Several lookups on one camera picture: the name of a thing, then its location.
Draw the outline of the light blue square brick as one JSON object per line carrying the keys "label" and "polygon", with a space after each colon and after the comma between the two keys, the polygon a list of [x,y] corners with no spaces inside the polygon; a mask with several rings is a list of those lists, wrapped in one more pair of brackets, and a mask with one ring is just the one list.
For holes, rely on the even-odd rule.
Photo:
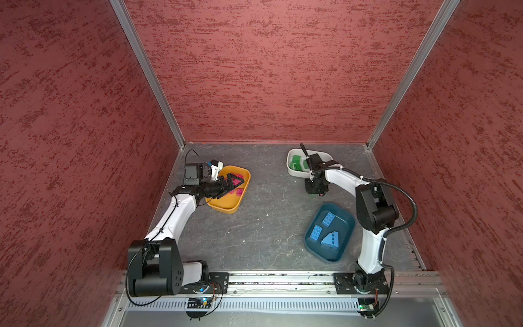
{"label": "light blue square brick", "polygon": [[321,244],[325,246],[332,246],[333,244],[333,234],[329,233],[327,234],[322,240]]}

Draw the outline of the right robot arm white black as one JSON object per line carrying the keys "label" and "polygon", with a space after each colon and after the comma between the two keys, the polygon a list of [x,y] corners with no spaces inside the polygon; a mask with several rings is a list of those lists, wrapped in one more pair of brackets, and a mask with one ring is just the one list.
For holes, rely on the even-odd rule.
{"label": "right robot arm white black", "polygon": [[310,169],[311,176],[305,181],[307,193],[323,196],[332,183],[355,197],[356,217],[363,228],[363,237],[353,283],[357,292],[368,294],[385,281],[385,233],[399,216],[392,193],[378,180],[366,178],[333,161],[313,164]]}

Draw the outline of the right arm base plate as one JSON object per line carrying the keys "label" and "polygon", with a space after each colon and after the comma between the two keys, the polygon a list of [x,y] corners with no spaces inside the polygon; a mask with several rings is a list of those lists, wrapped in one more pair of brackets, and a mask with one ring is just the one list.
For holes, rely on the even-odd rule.
{"label": "right arm base plate", "polygon": [[333,274],[336,293],[341,294],[387,294],[389,284],[386,281],[384,270],[374,274],[364,271],[336,272]]}

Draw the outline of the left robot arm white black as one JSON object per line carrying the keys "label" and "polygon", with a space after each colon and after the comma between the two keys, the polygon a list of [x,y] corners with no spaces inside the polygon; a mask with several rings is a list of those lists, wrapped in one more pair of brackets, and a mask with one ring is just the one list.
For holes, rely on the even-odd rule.
{"label": "left robot arm white black", "polygon": [[224,202],[235,213],[251,173],[212,160],[185,165],[182,185],[170,192],[170,204],[154,229],[128,249],[126,293],[129,298],[174,296],[182,291],[205,294],[216,289],[205,261],[184,262],[178,242],[201,202]]}

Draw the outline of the blue long brick bottom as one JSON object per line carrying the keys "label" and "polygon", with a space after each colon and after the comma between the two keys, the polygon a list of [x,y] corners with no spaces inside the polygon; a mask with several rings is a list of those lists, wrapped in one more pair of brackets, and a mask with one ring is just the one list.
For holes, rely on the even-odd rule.
{"label": "blue long brick bottom", "polygon": [[339,247],[339,233],[337,231],[330,233],[330,240],[328,241],[328,245],[333,248]]}

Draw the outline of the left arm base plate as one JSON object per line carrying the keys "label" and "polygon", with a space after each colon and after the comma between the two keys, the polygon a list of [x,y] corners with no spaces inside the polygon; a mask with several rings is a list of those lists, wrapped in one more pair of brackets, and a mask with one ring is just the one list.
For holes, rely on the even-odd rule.
{"label": "left arm base plate", "polygon": [[206,280],[183,286],[180,294],[226,294],[229,279],[230,274],[227,272],[210,272]]}

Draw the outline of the green long brick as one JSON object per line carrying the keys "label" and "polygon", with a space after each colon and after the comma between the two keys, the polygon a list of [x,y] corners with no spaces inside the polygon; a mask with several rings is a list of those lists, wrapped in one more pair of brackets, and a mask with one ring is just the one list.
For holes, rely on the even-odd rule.
{"label": "green long brick", "polygon": [[297,171],[297,172],[302,172],[303,171],[301,164],[300,163],[296,163],[296,162],[292,162],[290,164],[290,168],[293,171]]}

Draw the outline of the blue long brick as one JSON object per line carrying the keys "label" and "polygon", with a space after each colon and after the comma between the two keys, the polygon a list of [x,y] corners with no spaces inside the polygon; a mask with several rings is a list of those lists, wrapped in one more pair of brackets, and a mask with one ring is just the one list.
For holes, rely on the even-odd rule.
{"label": "blue long brick", "polygon": [[311,232],[309,234],[309,238],[311,240],[313,240],[314,242],[317,242],[321,235],[322,230],[323,230],[323,228],[321,226],[314,225],[313,229],[311,230]]}
{"label": "blue long brick", "polygon": [[339,233],[337,231],[330,233],[330,240],[328,241],[328,245],[333,248],[339,247]]}
{"label": "blue long brick", "polygon": [[322,224],[325,227],[329,227],[331,225],[331,223],[335,220],[335,218],[336,218],[336,215],[334,215],[331,212],[327,212],[326,216],[324,217],[324,219],[322,221]]}

